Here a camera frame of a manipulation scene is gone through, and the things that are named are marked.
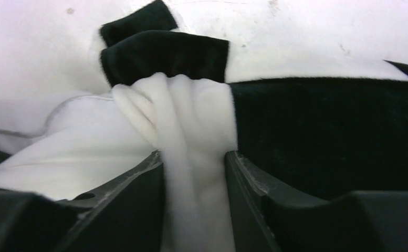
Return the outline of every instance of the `black and white fabric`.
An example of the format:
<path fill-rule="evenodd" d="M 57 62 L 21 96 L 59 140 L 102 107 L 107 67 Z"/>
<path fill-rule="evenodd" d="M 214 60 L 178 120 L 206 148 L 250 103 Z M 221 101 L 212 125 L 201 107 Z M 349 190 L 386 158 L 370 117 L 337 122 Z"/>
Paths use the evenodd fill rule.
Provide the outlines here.
<path fill-rule="evenodd" d="M 0 99 L 0 151 L 13 154 L 0 188 L 72 199 L 160 150 L 163 251 L 179 252 L 235 251 L 227 151 L 328 200 L 408 190 L 408 65 L 297 47 L 246 52 L 181 25 L 168 31 L 174 13 L 159 1 L 146 8 L 135 14 L 160 11 L 169 26 L 130 16 L 101 29 L 110 92 Z"/>

